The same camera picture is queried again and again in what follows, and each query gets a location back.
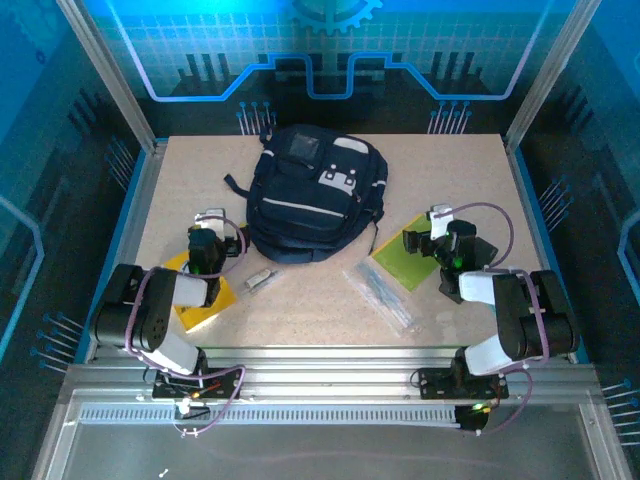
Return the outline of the green book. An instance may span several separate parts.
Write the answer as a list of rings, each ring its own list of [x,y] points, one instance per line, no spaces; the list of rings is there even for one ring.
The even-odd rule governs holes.
[[[416,215],[372,253],[373,260],[409,292],[418,288],[439,266],[431,257],[422,257],[420,253],[407,253],[402,232],[428,231],[430,227],[431,223],[424,213]]]

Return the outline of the small clear supplies bag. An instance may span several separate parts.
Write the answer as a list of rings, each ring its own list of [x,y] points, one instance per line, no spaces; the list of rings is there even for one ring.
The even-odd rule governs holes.
[[[283,272],[278,269],[264,268],[259,272],[251,275],[244,282],[244,290],[243,293],[245,295],[252,295],[257,293],[263,288],[266,288],[271,283],[276,281],[278,278],[282,276]]]

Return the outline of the long clear pencil case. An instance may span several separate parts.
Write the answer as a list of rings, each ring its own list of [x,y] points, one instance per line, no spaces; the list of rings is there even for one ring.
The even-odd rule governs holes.
[[[343,274],[396,336],[416,337],[423,331],[421,314],[409,293],[375,260],[367,257]]]

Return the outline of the yellow book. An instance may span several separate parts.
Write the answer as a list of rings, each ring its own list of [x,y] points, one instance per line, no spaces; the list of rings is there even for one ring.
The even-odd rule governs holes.
[[[225,309],[232,306],[236,294],[225,277],[219,278],[219,293],[209,307],[196,304],[205,298],[205,288],[195,279],[183,275],[176,277],[172,305],[187,333],[194,332],[218,317]]]

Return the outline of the navy blue backpack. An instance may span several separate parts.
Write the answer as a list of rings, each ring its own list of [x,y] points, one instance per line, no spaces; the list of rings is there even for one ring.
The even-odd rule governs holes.
[[[246,201],[250,240],[281,264],[324,261],[384,215],[388,164],[369,142],[314,125],[265,127]]]

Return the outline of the small white connector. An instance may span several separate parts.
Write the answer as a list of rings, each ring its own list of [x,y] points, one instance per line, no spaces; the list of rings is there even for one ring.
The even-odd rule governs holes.
[[[182,399],[175,405],[174,419],[176,421],[207,420],[210,418],[211,409],[203,402]]]

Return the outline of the black controller box with LED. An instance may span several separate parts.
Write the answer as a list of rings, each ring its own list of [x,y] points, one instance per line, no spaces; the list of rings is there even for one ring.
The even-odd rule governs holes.
[[[491,410],[490,406],[482,403],[456,406],[454,410],[455,421],[461,431],[477,435],[486,427]]]

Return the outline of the right aluminium side rail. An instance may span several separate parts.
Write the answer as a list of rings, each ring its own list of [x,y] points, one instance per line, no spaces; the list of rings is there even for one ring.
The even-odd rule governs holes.
[[[550,233],[544,221],[539,194],[536,192],[532,176],[527,168],[521,149],[514,151],[505,148],[506,158],[513,177],[514,188],[518,195],[518,207],[516,208],[515,226],[515,254],[514,260],[509,260],[512,265],[522,266],[526,269],[553,270],[563,289],[570,312],[574,315],[578,331],[578,349],[567,355],[568,361],[573,364],[589,364],[584,340],[581,337],[581,326],[578,315],[575,313],[571,296],[567,290],[560,265],[555,254]]]

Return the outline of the aluminium side rail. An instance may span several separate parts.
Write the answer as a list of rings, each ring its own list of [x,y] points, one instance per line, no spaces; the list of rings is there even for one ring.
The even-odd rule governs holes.
[[[560,265],[555,254],[550,233],[544,221],[539,194],[536,192],[532,176],[527,168],[521,149],[514,151],[505,148],[506,158],[513,177],[514,188],[518,195],[518,207],[516,208],[515,226],[515,254],[514,260],[509,260],[512,265],[522,266],[526,269],[553,270],[563,289],[570,312],[574,315],[578,331],[578,349],[567,355],[568,361],[573,364],[589,364],[584,340],[581,337],[581,326],[578,315],[575,313],[571,296],[567,290]]]
[[[119,263],[133,263],[136,259],[167,145],[168,139],[162,138],[158,141],[155,153],[141,151],[138,156],[89,307],[74,358],[76,364],[85,363],[95,350],[89,333],[91,319],[112,271]]]

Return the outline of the left aluminium side rail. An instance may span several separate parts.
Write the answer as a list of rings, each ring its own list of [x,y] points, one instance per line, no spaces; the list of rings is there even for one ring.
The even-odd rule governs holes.
[[[133,263],[136,259],[167,145],[168,139],[162,138],[158,141],[155,153],[141,151],[138,156],[89,307],[74,358],[76,364],[85,363],[95,350],[89,333],[91,319],[112,271],[119,263]]]

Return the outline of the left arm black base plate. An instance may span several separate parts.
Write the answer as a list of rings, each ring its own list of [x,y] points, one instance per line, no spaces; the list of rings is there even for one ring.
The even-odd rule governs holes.
[[[240,371],[211,379],[187,380],[157,372],[151,381],[154,399],[229,399],[238,385]]]

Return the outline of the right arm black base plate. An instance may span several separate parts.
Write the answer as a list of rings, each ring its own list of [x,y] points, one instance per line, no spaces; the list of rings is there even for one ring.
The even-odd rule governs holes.
[[[508,398],[506,380],[498,375],[474,376],[446,368],[417,370],[422,400],[497,400]]]

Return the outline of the wide aluminium frame rail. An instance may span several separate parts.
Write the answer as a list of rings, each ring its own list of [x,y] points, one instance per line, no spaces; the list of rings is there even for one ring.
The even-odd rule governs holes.
[[[246,368],[241,400],[261,404],[416,404],[411,387],[415,370],[446,368],[453,348],[275,346],[209,348],[213,368]],[[125,353],[100,347],[87,364],[71,366],[62,394],[98,401],[135,401],[151,397],[152,374]],[[598,377],[590,364],[554,358],[533,365],[529,374],[507,377],[507,404],[527,398],[532,405],[574,405],[604,401]]]

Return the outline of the right aluminium frame post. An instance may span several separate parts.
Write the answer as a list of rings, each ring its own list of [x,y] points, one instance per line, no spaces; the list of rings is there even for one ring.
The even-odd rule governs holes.
[[[601,2],[602,0],[576,0],[506,132],[507,154],[514,154],[519,147],[553,86],[565,70]]]

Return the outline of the aluminium frame post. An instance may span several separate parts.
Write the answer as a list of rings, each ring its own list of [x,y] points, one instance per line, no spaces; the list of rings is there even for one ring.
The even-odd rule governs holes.
[[[55,1],[142,150],[154,155],[157,149],[156,136],[84,2]]]
[[[519,147],[553,86],[565,70],[601,2],[602,0],[576,0],[506,132],[507,154],[514,154]]]

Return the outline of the left aluminium frame post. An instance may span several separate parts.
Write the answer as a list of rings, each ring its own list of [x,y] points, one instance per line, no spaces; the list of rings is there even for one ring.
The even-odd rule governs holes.
[[[157,149],[156,136],[84,2],[55,1],[142,150],[154,155]]]

